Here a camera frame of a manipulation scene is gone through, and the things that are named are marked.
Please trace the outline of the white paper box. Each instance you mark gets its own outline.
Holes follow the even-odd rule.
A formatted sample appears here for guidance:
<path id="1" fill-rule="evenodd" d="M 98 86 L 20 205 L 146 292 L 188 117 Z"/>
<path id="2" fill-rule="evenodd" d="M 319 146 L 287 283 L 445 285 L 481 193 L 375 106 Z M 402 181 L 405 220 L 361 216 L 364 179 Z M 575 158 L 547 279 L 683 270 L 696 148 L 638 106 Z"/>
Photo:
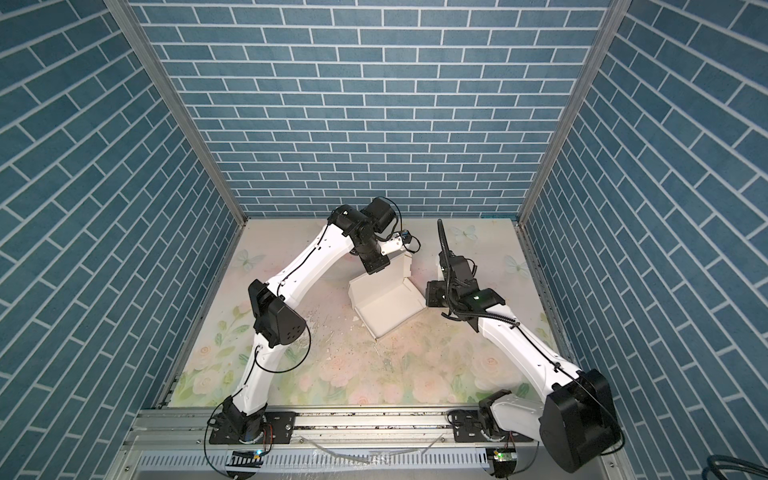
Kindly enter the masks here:
<path id="1" fill-rule="evenodd" d="M 401 254 L 384 270 L 349 282 L 352 307 L 376 340 L 426 308 L 425 297 L 410 279 L 411 266 L 412 255 Z"/>

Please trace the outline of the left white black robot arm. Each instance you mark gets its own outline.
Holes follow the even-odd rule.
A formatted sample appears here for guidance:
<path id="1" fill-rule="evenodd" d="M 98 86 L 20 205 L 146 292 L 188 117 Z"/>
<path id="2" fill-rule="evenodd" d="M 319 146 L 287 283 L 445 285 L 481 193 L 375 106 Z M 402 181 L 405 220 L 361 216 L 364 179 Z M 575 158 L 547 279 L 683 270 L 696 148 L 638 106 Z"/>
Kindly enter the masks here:
<path id="1" fill-rule="evenodd" d="M 386 197 L 376 197 L 360 210 L 341 205 L 288 266 L 267 281 L 251 282 L 252 350 L 235 392 L 214 408 L 207 422 L 208 443 L 247 445 L 271 440 L 265 419 L 271 383 L 276 375 L 287 372 L 278 368 L 287 347 L 309 332 L 296 308 L 330 267 L 350 253 L 367 274 L 384 270 L 390 264 L 388 255 L 403 251 L 411 241 L 401 227 L 400 209 Z"/>

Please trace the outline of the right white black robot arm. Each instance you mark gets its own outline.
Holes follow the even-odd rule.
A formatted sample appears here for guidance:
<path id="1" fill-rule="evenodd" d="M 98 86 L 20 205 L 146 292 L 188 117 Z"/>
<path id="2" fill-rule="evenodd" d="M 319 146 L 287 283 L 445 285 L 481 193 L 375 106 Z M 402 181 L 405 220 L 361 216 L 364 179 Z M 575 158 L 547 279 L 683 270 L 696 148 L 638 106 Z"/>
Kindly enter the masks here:
<path id="1" fill-rule="evenodd" d="M 610 384 L 598 370 L 582 370 L 540 340 L 496 291 L 479 287 L 468 258 L 442 252 L 438 265 L 440 279 L 427 285 L 429 306 L 495 345 L 538 397 L 529 401 L 501 389 L 481 400 L 478 416 L 487 437 L 518 433 L 538 441 L 568 473 L 622 445 Z"/>

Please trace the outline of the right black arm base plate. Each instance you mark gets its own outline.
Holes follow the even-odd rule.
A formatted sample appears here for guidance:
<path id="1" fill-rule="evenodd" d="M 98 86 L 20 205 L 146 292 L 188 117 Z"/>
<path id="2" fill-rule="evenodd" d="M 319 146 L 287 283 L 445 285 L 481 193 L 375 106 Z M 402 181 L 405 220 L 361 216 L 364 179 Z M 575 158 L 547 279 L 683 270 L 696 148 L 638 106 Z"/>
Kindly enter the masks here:
<path id="1" fill-rule="evenodd" d="M 447 412 L 446 420 L 457 443 L 532 442 L 531 438 L 518 432 L 502 430 L 488 410 L 453 409 Z"/>

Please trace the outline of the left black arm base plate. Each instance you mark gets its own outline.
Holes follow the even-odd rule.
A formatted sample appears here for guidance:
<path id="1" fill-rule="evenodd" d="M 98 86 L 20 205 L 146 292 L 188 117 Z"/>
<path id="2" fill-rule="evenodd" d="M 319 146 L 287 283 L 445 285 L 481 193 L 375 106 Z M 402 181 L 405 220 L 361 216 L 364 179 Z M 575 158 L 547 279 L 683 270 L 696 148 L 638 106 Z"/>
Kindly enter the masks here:
<path id="1" fill-rule="evenodd" d="M 213 445 L 288 444 L 296 417 L 291 411 L 257 412 L 248 417 L 238 411 L 217 413 L 209 421 L 208 441 Z"/>

